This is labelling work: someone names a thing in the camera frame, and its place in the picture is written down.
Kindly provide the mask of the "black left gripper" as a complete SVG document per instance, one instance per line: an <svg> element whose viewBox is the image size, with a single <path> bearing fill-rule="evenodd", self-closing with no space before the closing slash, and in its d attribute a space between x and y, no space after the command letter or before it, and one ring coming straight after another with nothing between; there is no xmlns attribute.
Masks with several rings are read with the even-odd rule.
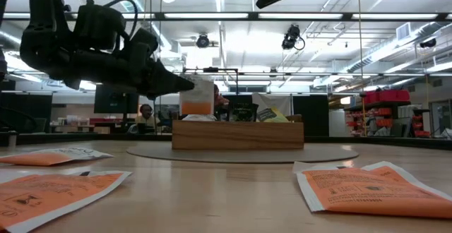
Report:
<svg viewBox="0 0 452 233"><path fill-rule="evenodd" d="M110 85L122 92L156 98L194 89L194 83L168 71L149 56L124 59L104 52L78 50L65 74L66 86L79 89L83 80Z"/></svg>

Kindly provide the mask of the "yellow lemon tea packet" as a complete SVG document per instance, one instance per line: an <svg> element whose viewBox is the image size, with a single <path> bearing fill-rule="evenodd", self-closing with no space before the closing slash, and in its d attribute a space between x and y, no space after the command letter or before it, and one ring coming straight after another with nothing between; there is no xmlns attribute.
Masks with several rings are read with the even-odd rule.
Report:
<svg viewBox="0 0 452 233"><path fill-rule="evenodd" d="M259 122L286 123L289 120L275 107L266 108L256 115Z"/></svg>

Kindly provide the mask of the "wooden tea organizer box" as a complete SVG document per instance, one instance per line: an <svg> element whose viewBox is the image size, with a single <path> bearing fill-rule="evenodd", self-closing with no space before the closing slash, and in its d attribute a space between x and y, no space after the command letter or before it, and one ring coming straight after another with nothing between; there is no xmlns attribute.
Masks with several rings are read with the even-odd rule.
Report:
<svg viewBox="0 0 452 233"><path fill-rule="evenodd" d="M174 150L301 150L302 122L183 121L172 122Z"/></svg>

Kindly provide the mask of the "person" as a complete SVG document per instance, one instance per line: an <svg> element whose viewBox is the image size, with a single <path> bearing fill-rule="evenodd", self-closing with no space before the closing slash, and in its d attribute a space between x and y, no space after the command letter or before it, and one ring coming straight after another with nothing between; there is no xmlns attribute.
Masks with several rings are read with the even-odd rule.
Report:
<svg viewBox="0 0 452 233"><path fill-rule="evenodd" d="M158 127L160 120L153 114L153 108L149 104L142 104L139 108L139 115L135 118L137 124L145 124L150 127Z"/></svg>
<svg viewBox="0 0 452 233"><path fill-rule="evenodd" d="M228 109L230 101L220 95L218 86L214 85L214 112L216 114L222 114Z"/></svg>

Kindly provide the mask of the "black monitor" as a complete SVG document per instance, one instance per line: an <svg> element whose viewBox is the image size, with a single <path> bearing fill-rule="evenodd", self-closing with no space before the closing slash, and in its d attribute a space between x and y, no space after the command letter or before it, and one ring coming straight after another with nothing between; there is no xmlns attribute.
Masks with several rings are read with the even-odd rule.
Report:
<svg viewBox="0 0 452 233"><path fill-rule="evenodd" d="M96 114L136 114L139 95L118 92L106 85L97 85L94 113Z"/></svg>

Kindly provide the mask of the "round grey table mat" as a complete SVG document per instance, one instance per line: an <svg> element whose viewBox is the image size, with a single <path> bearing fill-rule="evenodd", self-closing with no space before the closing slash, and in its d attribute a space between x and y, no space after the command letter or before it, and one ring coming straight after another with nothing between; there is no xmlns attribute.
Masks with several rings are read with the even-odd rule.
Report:
<svg viewBox="0 0 452 233"><path fill-rule="evenodd" d="M284 164L350 160L359 153L341 145L313 144L302 150L173 150L169 143L136 145L127 153L159 160L226 164Z"/></svg>

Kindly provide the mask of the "white cloth panel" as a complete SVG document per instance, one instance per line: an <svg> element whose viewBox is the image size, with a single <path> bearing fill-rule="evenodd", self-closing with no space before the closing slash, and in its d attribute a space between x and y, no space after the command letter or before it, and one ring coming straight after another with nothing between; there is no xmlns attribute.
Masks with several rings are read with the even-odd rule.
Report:
<svg viewBox="0 0 452 233"><path fill-rule="evenodd" d="M257 112L274 107L285 116L292 114L292 101L289 95L268 95L254 92L251 98L252 102L258 105Z"/></svg>

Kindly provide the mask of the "black divider panel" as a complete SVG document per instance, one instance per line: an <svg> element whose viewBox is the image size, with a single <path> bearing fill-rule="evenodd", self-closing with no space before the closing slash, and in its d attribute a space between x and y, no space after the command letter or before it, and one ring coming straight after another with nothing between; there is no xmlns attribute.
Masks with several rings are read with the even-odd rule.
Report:
<svg viewBox="0 0 452 233"><path fill-rule="evenodd" d="M294 114L301 114L305 136L329 137L329 108L325 95L294 96Z"/></svg>
<svg viewBox="0 0 452 233"><path fill-rule="evenodd" d="M0 94L0 132L48 133L51 95Z"/></svg>

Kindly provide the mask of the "red storage bins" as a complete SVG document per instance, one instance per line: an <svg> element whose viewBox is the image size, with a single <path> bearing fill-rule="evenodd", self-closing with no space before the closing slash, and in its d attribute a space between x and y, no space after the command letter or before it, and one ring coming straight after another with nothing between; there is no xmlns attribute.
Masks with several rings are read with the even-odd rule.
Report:
<svg viewBox="0 0 452 233"><path fill-rule="evenodd" d="M377 102L409 102L410 93L407 90L380 90L366 92L365 104Z"/></svg>

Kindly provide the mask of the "storage shelf rack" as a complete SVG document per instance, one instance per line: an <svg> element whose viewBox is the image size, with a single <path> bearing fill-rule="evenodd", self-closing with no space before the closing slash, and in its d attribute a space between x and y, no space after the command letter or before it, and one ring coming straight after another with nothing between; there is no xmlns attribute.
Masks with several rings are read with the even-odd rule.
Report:
<svg viewBox="0 0 452 233"><path fill-rule="evenodd" d="M412 102L377 102L365 104L366 92L350 99L345 120L351 136L429 138L429 110Z"/></svg>

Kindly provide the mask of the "black overhead frame bar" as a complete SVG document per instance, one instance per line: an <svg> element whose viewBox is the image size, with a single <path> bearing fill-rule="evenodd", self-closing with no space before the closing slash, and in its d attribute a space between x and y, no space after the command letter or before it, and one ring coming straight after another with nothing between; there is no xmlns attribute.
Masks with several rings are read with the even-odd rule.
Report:
<svg viewBox="0 0 452 233"><path fill-rule="evenodd" d="M452 22L452 13L195 12L124 13L126 20Z"/></svg>

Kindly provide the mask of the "black background station frame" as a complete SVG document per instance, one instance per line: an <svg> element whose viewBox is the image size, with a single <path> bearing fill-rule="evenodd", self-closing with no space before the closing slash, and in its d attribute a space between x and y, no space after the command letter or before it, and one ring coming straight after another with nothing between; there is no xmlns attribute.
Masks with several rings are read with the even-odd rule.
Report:
<svg viewBox="0 0 452 233"><path fill-rule="evenodd" d="M216 78L225 78L228 76L232 76L233 74L236 75L236 80L238 80L238 70L236 68L207 67L202 69L186 68L179 76L193 83L195 83L197 80L208 80L212 81L215 85ZM213 114L211 115L214 115L217 120L221 120L221 116L224 115L227 112L227 110L225 110L222 114L216 114L213 110Z"/></svg>

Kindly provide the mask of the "black table rail frame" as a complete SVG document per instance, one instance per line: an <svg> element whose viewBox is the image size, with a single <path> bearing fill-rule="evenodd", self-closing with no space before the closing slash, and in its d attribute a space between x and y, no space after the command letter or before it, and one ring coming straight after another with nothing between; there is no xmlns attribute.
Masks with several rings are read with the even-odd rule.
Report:
<svg viewBox="0 0 452 233"><path fill-rule="evenodd" d="M82 141L171 141L169 135L95 134L95 133L22 133L16 137L16 145L67 143ZM391 137L323 137L306 136L304 143L372 144L452 151L452 140L437 138Z"/></svg>

